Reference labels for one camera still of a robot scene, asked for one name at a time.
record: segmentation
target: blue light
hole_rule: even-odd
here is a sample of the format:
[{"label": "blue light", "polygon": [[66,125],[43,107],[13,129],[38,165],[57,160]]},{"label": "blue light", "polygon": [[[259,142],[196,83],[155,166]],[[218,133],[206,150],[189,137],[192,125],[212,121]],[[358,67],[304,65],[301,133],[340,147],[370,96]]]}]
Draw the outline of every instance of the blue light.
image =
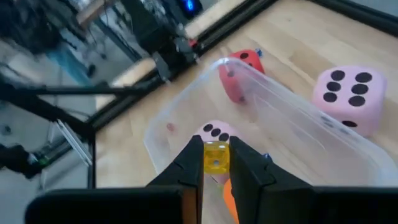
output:
[{"label": "blue light", "polygon": [[193,5],[193,1],[192,0],[186,0],[185,1],[185,7],[188,9],[188,11],[195,10],[195,7]]}]

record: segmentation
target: dice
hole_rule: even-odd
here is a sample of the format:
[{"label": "dice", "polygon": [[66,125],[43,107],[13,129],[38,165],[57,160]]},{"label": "dice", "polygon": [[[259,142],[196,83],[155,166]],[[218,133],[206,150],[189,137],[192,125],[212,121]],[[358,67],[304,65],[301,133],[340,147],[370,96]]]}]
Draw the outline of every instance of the dice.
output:
[{"label": "dice", "polygon": [[386,79],[360,66],[336,67],[323,72],[313,91],[313,104],[362,136],[379,127]]},{"label": "dice", "polygon": [[[261,65],[260,58],[253,50],[242,50],[229,55],[232,58],[239,58],[243,62],[252,66],[261,73],[264,73],[264,68]],[[226,94],[230,100],[237,104],[245,104],[243,91],[239,83],[243,82],[244,75],[235,74],[236,71],[228,69],[227,65],[222,65],[218,68],[220,79],[225,89]]]},{"label": "dice", "polygon": [[[212,143],[212,142],[225,142],[226,145],[229,144],[229,137],[230,136],[237,136],[240,137],[240,134],[235,130],[233,127],[231,127],[229,124],[222,122],[222,121],[209,121],[206,124],[204,124],[202,127],[196,131],[195,135],[200,135],[201,139],[203,142],[207,143]],[[205,150],[205,166],[207,161],[209,161],[208,158],[206,158],[206,153]],[[223,159],[220,159],[219,165],[222,166],[224,164]],[[221,174],[221,175],[212,175],[212,178],[220,185],[225,184],[225,182],[229,178],[229,172],[226,174]]]}]

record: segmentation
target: wooden floor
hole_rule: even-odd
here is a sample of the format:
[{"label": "wooden floor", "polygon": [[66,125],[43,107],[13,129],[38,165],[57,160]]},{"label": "wooden floor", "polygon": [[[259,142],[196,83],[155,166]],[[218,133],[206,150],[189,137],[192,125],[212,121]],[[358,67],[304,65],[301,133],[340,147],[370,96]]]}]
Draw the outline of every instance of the wooden floor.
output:
[{"label": "wooden floor", "polygon": [[[228,10],[224,0],[210,9],[205,21],[187,27],[192,36]],[[228,1],[237,4],[242,0]],[[98,187],[146,185],[156,173],[143,143],[149,121],[212,62],[231,52],[260,48],[269,75],[292,92],[310,99],[319,74],[337,65],[365,65],[382,72],[388,89],[380,130],[370,140],[398,161],[398,40],[308,1],[280,0],[202,56],[176,82],[164,85],[115,119],[97,135]],[[128,85],[154,68],[151,59],[132,67],[115,85]],[[98,98],[98,107],[109,98]],[[215,198],[218,189],[205,189],[203,222],[232,223]]]}]

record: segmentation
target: clear plastic container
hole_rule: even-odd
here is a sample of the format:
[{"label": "clear plastic container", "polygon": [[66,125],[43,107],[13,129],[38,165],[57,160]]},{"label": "clear plastic container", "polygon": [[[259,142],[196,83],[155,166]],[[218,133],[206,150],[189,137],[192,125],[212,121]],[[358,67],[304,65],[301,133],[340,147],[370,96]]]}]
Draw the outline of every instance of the clear plastic container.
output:
[{"label": "clear plastic container", "polygon": [[[275,62],[262,63],[267,69]],[[234,71],[246,104],[230,100],[220,67]],[[398,185],[397,167],[383,149],[235,58],[215,62],[151,121],[144,141],[156,172],[211,120],[228,123],[243,141],[309,184]]]}]

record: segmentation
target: pink die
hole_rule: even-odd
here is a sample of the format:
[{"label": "pink die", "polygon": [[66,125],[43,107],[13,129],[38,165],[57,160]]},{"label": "pink die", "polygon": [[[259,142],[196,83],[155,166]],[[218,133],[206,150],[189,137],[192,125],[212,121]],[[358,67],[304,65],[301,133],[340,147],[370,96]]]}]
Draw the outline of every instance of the pink die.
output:
[{"label": "pink die", "polygon": [[[209,121],[204,124],[195,135],[200,135],[203,142],[208,141],[224,141],[229,143],[230,136],[239,137],[238,132],[232,128],[229,124],[222,121]],[[212,175],[212,178],[218,183],[224,185],[229,179],[229,174],[225,175]]]},{"label": "pink die", "polygon": [[323,72],[313,91],[313,104],[362,136],[379,127],[386,79],[373,69],[336,67]]}]

